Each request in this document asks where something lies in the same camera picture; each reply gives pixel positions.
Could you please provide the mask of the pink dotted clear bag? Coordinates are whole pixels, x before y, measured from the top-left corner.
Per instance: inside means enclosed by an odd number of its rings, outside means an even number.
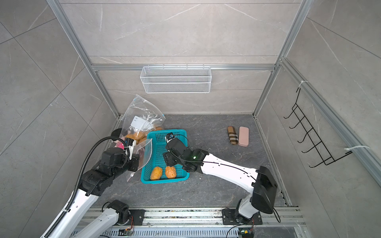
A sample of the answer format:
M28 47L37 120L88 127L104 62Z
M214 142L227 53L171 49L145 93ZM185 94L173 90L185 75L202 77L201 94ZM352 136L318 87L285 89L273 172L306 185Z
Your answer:
M152 157L152 139L146 139L141 143L136 141L136 145L131 149L132 157L139 156L139 170L141 170L151 159ZM129 181L136 172L125 171L126 179Z

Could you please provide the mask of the wrinkled brown potato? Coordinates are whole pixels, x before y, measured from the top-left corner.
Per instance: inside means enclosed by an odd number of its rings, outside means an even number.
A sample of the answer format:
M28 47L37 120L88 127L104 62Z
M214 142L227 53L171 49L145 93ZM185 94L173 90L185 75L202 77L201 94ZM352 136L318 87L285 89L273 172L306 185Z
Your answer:
M167 179L175 179L177 176L176 168L167 166L165 169L165 176Z

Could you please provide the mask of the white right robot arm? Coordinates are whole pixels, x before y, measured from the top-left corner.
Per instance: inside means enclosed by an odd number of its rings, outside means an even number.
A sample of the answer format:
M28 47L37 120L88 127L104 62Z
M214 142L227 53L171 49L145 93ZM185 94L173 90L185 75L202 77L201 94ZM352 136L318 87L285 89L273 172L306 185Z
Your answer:
M239 225L248 224L258 213L273 214L278 223L279 213L274 207L278 185L268 168L242 167L224 161L200 149L191 150L184 146L166 146L163 154L166 165L181 165L187 172L211 175L244 189L248 195L240 199L232 215Z

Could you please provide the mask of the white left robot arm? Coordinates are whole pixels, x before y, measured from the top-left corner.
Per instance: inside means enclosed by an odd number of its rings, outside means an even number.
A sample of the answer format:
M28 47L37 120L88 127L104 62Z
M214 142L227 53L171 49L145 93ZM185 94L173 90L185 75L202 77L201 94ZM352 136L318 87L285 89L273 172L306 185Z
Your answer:
M87 171L78 177L74 191L65 207L43 233L44 238L108 238L113 226L122 226L118 231L121 236L131 235L135 226L141 226L145 210L130 210L129 206L119 200L107 202L101 214L92 222L75 233L74 230L87 213L89 208L98 200L113 180L123 173L132 177L142 169L149 159L139 158L133 154L126 163L121 156L114 160L101 160L96 169Z

